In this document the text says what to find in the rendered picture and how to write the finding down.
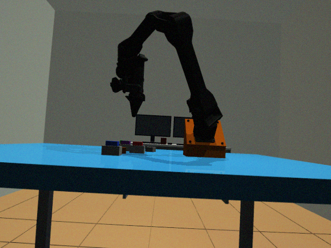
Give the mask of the purple button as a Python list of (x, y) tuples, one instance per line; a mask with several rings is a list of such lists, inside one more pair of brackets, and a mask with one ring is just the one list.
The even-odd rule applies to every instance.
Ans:
[(131, 141), (121, 141), (121, 144), (119, 144), (119, 146), (122, 146), (122, 147), (125, 147), (126, 148), (126, 151), (129, 151), (130, 150), (130, 144)]

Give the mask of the red button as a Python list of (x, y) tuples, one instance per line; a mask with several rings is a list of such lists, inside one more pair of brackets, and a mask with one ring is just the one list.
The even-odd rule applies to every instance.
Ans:
[(133, 142), (133, 144), (130, 145), (129, 153), (145, 153), (143, 142)]

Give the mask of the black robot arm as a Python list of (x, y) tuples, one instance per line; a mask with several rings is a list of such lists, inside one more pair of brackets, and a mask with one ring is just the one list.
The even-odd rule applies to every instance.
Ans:
[[(148, 59), (139, 54), (144, 41), (156, 30), (164, 33), (168, 42), (177, 50), (189, 89), (187, 100), (189, 112), (193, 117), (193, 135), (196, 142), (214, 143), (217, 121), (223, 115), (214, 95), (206, 88), (201, 69), (192, 45), (193, 26), (186, 12), (149, 12), (134, 33), (118, 45), (116, 77), (110, 86), (113, 92), (123, 90), (128, 84), (127, 75), (131, 72), (144, 74), (144, 62)], [(138, 55), (139, 54), (139, 55)]]

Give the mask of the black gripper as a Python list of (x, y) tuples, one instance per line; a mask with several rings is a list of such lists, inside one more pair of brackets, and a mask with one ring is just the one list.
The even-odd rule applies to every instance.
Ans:
[(142, 102), (145, 101), (145, 95), (143, 94), (144, 74), (131, 72), (128, 73), (127, 79), (128, 84), (123, 86), (123, 93), (130, 92), (125, 97), (130, 102), (132, 117), (136, 117)]

